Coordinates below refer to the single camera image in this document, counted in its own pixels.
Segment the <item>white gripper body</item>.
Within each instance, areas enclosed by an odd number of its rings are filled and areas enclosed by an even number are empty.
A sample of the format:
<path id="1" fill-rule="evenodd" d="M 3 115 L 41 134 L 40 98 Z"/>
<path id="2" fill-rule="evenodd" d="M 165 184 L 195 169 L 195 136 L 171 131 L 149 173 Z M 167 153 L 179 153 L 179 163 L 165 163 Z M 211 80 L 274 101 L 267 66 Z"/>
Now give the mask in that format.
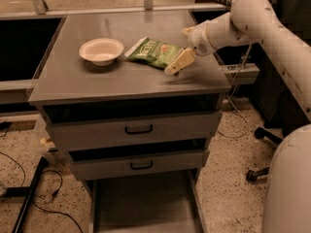
<path id="1" fill-rule="evenodd" d="M 188 43 L 196 55 L 205 56 L 216 51 L 209 41 L 207 29 L 207 23 L 200 23 L 190 29 Z"/>

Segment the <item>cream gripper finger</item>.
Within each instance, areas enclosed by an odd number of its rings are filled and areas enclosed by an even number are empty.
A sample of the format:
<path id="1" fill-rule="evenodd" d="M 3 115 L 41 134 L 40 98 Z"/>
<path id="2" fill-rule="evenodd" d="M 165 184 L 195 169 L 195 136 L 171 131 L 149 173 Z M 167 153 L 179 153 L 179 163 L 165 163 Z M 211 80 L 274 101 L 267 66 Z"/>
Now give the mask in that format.
<path id="1" fill-rule="evenodd" d="M 190 38 L 194 35 L 194 26 L 187 27 L 182 30 L 182 33 L 185 37 Z"/>
<path id="2" fill-rule="evenodd" d="M 182 50 L 177 57 L 164 69 L 164 73 L 172 76 L 182 69 L 190 66 L 195 60 L 195 52 L 192 49 Z"/>

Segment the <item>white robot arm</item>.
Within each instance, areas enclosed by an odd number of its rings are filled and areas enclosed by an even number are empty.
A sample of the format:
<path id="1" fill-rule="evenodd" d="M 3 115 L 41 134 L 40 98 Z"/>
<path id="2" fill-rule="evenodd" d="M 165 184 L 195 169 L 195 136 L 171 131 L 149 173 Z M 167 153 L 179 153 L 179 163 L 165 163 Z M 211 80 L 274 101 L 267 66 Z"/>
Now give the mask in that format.
<path id="1" fill-rule="evenodd" d="M 230 12 L 186 28 L 191 55 L 259 43 L 311 117 L 311 47 L 285 27 L 268 0 L 216 0 Z M 279 144 L 267 177 L 261 233 L 311 233 L 311 125 Z"/>

